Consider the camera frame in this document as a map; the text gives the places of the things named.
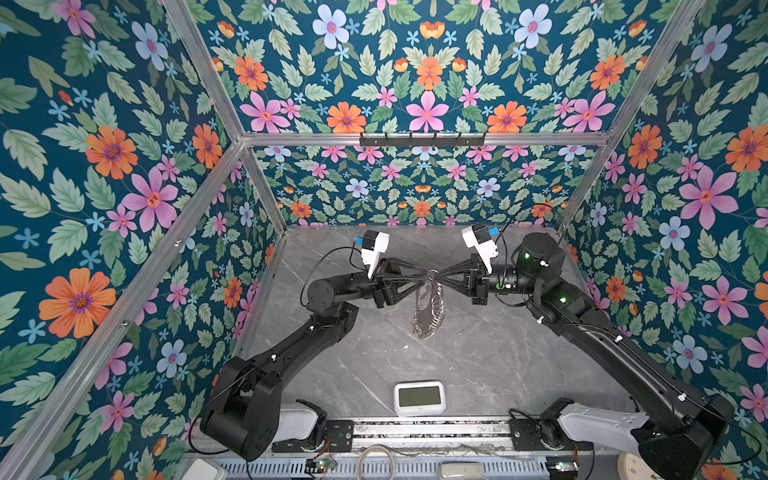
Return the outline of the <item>steel key holder plate with rings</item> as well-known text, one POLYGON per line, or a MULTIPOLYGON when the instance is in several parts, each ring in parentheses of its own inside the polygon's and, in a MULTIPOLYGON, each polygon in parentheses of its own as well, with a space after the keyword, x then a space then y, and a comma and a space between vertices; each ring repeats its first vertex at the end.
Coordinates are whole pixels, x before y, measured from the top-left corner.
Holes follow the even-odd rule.
POLYGON ((438 271, 430 270, 424 284, 417 289, 415 313, 412 320, 413 332, 420 340, 432 337, 445 318, 443 285, 438 280, 438 271))

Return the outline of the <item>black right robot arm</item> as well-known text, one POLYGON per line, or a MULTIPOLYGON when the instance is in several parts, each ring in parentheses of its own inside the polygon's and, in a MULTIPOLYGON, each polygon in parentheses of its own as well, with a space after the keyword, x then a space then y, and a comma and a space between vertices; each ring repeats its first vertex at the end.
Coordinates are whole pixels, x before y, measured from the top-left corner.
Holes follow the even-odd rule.
POLYGON ((540 416, 544 443, 603 445, 639 457, 663 479, 695 478, 724 437, 731 403, 679 380, 613 326, 588 293, 562 278, 567 253, 551 236, 529 233, 506 263, 495 264, 493 239, 465 233, 473 254, 436 280, 479 305, 491 293, 523 296, 539 324, 587 354, 640 408, 617 412, 561 398, 540 416))

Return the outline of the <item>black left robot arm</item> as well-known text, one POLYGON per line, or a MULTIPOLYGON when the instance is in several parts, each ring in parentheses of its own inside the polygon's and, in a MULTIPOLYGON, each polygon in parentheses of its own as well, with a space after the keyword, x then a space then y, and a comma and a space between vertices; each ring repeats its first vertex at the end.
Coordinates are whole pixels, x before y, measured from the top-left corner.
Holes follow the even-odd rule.
POLYGON ((311 449, 322 441, 327 414, 315 404, 284 403, 289 382, 354 327, 359 299, 384 308, 417 291, 427 271, 399 259, 383 259, 372 273, 354 272, 313 281, 306 289, 308 321, 283 341, 249 359, 222 367, 197 417, 200 431, 247 461, 273 443, 298 441, 311 449))

